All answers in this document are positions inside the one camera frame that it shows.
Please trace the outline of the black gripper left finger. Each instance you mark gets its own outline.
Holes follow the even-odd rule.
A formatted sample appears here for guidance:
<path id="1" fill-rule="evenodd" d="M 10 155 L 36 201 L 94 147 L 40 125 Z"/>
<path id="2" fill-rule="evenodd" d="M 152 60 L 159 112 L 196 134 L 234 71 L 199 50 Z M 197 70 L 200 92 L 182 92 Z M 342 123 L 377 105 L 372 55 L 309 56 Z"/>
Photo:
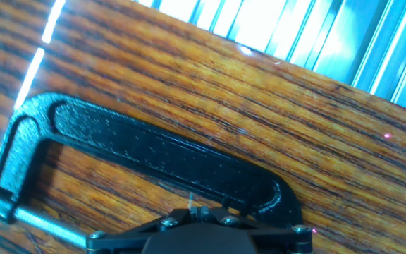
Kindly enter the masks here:
<path id="1" fill-rule="evenodd" d="M 147 222 L 122 233 L 108 234 L 96 231 L 86 238 L 87 254 L 141 253 L 147 241 L 155 234 L 197 221 L 198 207 L 174 209 L 168 215 Z"/>

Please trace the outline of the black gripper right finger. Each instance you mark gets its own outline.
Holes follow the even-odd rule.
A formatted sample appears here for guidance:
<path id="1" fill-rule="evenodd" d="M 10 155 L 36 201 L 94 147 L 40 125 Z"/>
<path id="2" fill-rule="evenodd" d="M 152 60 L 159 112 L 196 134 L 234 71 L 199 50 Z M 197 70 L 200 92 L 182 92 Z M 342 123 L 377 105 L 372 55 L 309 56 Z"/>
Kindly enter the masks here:
<path id="1" fill-rule="evenodd" d="M 253 215 L 233 213 L 224 207 L 203 206 L 199 208 L 199 222 L 246 233 L 259 252 L 313 252 L 313 228 L 303 224 L 300 212 L 289 211 L 264 221 Z"/>

